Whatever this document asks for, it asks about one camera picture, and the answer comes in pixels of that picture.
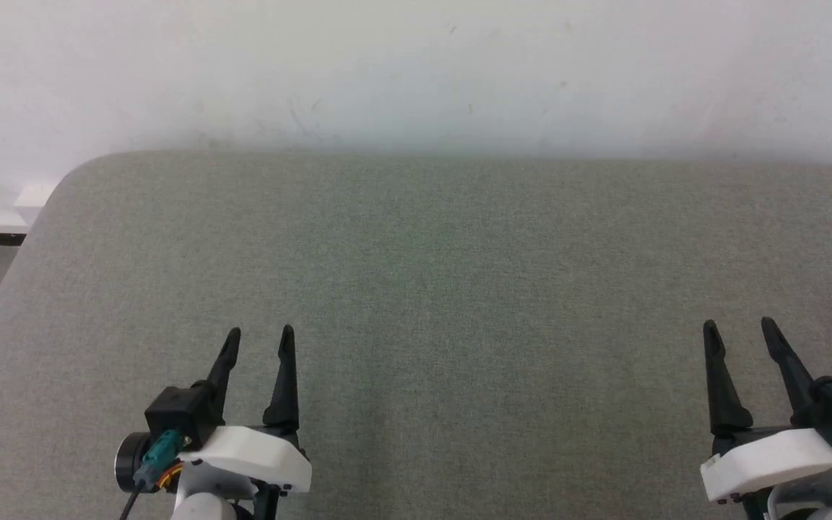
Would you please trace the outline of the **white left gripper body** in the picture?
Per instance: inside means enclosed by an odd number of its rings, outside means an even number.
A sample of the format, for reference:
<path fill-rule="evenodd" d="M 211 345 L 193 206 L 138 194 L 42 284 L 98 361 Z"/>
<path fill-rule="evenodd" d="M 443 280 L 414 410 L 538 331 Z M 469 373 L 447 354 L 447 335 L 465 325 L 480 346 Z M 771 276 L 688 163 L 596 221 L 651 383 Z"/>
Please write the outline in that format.
<path fill-rule="evenodd" d="M 289 441 L 248 427 L 220 427 L 198 451 L 181 452 L 178 499 L 211 493 L 251 499 L 255 482 L 309 493 L 313 467 Z"/>

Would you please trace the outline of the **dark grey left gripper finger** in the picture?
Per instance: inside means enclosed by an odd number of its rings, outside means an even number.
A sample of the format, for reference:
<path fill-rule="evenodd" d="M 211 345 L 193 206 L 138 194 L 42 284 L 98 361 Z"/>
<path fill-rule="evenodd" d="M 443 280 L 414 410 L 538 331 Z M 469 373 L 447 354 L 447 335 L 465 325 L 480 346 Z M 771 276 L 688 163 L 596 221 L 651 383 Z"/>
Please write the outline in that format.
<path fill-rule="evenodd" d="M 300 409 L 295 332 L 290 324 L 282 329 L 277 358 L 279 368 L 271 401 L 264 410 L 264 430 L 272 435 L 296 435 L 300 427 Z"/>
<path fill-rule="evenodd" d="M 229 330 L 227 339 L 225 339 L 217 359 L 214 360 L 214 365 L 212 365 L 210 373 L 206 378 L 205 388 L 208 392 L 207 407 L 210 417 L 214 419 L 215 427 L 225 424 L 222 413 L 224 412 L 225 402 L 227 401 L 229 376 L 238 361 L 240 344 L 241 329 L 233 328 Z"/>

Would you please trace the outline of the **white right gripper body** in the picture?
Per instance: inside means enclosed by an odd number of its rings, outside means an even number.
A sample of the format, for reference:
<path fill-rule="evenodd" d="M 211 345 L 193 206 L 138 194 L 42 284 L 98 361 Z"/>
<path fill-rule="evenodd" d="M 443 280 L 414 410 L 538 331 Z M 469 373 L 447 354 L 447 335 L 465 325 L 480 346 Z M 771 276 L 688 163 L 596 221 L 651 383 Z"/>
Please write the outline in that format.
<path fill-rule="evenodd" d="M 714 454 L 700 473 L 708 501 L 770 488 L 770 506 L 792 501 L 832 506 L 832 446 L 812 428 L 781 431 Z"/>

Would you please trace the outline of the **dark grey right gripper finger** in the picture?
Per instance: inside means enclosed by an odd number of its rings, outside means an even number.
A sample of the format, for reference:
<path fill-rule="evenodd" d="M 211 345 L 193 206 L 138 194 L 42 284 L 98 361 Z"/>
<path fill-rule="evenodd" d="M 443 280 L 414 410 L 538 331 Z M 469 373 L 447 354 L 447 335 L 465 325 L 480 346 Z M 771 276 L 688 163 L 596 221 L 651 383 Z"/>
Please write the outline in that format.
<path fill-rule="evenodd" d="M 788 394 L 792 408 L 790 424 L 796 428 L 815 428 L 811 396 L 813 377 L 789 345 L 788 339 L 777 326 L 775 319 L 764 316 L 760 320 L 760 329 L 763 332 L 767 352 L 779 367 L 786 394 Z"/>
<path fill-rule="evenodd" d="M 743 407 L 727 368 L 727 350 L 716 323 L 703 323 L 704 369 L 708 396 L 708 415 L 712 435 L 749 431 L 753 427 L 750 411 Z"/>

